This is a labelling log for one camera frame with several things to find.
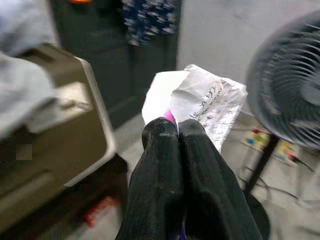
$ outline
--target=floor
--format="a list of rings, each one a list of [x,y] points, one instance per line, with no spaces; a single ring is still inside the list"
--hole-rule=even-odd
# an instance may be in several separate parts
[[[241,167],[252,167],[258,153],[241,143],[244,132],[236,129],[250,129],[257,127],[258,123],[252,117],[241,116],[233,126],[222,146],[221,155],[239,177],[246,179],[250,172],[241,172]],[[141,115],[137,115],[115,132],[119,154],[128,161],[129,175],[138,163],[143,146],[141,132],[144,122]],[[310,167],[316,169],[319,156],[308,151],[302,151],[301,159]],[[288,166],[277,160],[271,161],[263,173],[263,180],[271,187],[276,187],[299,196],[310,182],[312,174],[302,165]],[[318,240],[320,239],[320,205],[309,209],[293,197],[279,191],[266,191],[264,187],[256,186],[254,195],[265,207],[272,226],[271,240]],[[72,231],[67,231],[63,239],[68,240],[113,240],[120,227],[117,209],[108,209],[94,228],[88,228],[84,223],[79,223]]]

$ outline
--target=fan base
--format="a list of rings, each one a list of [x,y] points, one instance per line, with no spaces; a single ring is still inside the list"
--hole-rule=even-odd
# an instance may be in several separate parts
[[[251,194],[246,194],[245,198],[262,239],[268,240],[270,237],[270,221],[266,210]]]

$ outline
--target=fan stand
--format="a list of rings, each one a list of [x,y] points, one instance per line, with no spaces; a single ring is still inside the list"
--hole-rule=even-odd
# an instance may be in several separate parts
[[[270,220],[266,213],[266,210],[262,206],[262,204],[251,194],[254,186],[256,185],[261,173],[265,169],[270,157],[275,150],[279,137],[276,135],[270,135],[269,142],[267,146],[263,149],[262,154],[257,161],[257,164],[252,172],[250,179],[244,188],[244,196],[246,198],[246,202],[250,208],[252,216],[255,220],[255,223],[260,231],[263,240],[268,240],[270,237]]]

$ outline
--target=beige appliance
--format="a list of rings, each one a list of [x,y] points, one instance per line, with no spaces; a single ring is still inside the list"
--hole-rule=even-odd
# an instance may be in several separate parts
[[[66,119],[39,133],[22,127],[0,145],[0,233],[110,160],[116,152],[109,117],[90,65],[52,45],[22,59],[51,76]],[[73,97],[86,95],[88,103]]]

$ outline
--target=door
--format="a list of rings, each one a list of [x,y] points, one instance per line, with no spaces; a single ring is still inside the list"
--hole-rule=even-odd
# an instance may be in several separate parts
[[[176,69],[177,35],[129,45],[121,0],[50,3],[62,47],[91,64],[114,128],[141,112],[157,72]]]

